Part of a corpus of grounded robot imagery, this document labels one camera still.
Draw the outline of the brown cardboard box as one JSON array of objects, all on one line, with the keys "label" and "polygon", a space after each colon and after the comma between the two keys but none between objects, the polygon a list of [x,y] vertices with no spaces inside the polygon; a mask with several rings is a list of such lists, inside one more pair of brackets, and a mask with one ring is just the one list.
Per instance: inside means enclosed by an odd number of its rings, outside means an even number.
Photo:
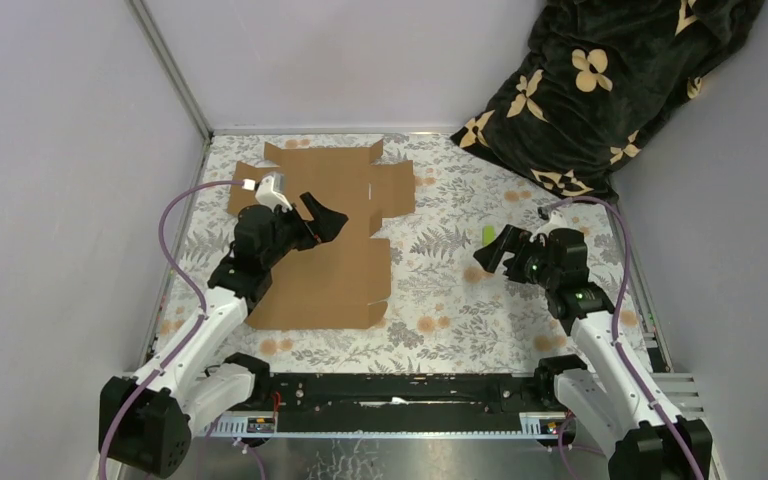
[{"label": "brown cardboard box", "polygon": [[285,149],[267,143],[267,167],[238,163],[234,179],[285,177],[284,192],[301,216],[309,192],[348,221],[336,239],[290,251],[272,270],[272,284],[246,322],[259,330],[358,329],[378,323],[391,294],[390,242],[376,234],[385,218],[415,210],[413,163],[381,162],[383,143],[364,147]]}]

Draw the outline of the black floral blanket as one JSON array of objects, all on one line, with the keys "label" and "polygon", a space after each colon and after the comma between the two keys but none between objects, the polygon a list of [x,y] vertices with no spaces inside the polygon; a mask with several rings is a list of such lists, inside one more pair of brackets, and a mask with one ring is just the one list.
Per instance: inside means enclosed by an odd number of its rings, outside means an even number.
[{"label": "black floral blanket", "polygon": [[549,1],[521,65],[453,136],[559,197],[611,201],[704,77],[747,42],[759,1]]}]

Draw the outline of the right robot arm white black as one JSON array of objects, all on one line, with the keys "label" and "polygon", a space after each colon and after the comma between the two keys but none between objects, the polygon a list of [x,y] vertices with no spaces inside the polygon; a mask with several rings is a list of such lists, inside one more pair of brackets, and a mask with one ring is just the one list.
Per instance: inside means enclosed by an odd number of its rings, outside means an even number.
[{"label": "right robot arm white black", "polygon": [[498,267],[511,282],[543,288],[551,316],[580,356],[542,359],[534,371],[535,402],[563,407],[597,442],[612,479],[706,479],[713,440],[706,424],[688,419],[639,359],[625,349],[618,306],[589,278],[581,232],[554,228],[533,234],[512,225],[474,259]]}]

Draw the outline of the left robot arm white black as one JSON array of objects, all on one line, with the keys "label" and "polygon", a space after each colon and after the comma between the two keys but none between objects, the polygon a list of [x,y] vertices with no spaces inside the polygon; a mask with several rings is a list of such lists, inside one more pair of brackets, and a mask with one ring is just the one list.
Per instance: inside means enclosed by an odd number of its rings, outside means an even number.
[{"label": "left robot arm white black", "polygon": [[237,216],[234,239],[198,292],[199,307],[176,336],[129,376],[114,376],[102,388],[99,410],[99,470],[109,459],[166,479],[183,463],[195,434],[230,407],[256,411],[269,401],[270,385],[249,368],[223,364],[201,379],[209,356],[263,299],[271,270],[292,250],[308,250],[337,238],[348,221],[310,193],[301,200],[311,219],[294,205],[258,204]]}]

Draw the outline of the small green object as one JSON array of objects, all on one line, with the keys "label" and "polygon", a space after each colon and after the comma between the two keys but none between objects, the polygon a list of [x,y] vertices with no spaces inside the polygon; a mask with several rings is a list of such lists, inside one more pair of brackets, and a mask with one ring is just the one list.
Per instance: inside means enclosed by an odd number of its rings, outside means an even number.
[{"label": "small green object", "polygon": [[495,228],[492,225],[486,225],[481,230],[482,246],[488,246],[496,238]]}]

